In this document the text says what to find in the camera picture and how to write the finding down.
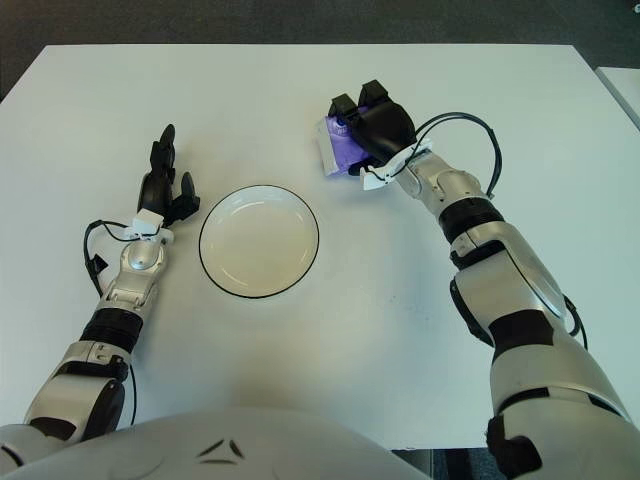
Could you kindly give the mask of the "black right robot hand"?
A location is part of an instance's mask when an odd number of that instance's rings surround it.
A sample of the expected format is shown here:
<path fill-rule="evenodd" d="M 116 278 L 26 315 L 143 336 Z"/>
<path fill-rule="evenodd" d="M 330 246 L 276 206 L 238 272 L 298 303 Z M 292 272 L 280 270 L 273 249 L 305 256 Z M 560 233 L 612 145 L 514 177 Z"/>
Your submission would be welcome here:
<path fill-rule="evenodd" d="M 333 98 L 326 120 L 338 171 L 350 176 L 386 165 L 416 142 L 409 114 L 377 80 L 362 85 L 357 101 L 347 94 Z"/>

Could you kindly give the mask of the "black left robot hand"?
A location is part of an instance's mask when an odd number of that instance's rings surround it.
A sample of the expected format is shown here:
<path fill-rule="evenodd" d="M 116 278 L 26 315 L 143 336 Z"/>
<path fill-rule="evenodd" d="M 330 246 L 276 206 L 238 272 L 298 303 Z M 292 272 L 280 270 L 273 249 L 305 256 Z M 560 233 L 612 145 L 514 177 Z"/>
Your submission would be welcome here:
<path fill-rule="evenodd" d="M 180 194 L 173 196 L 176 178 L 174 166 L 175 127 L 168 124 L 160 138 L 152 143 L 150 167 L 142 179 L 137 210 L 149 210 L 163 217 L 163 226 L 168 228 L 176 221 L 183 221 L 199 211 L 200 198 L 196 195 L 191 173 L 185 171 L 181 177 Z"/>

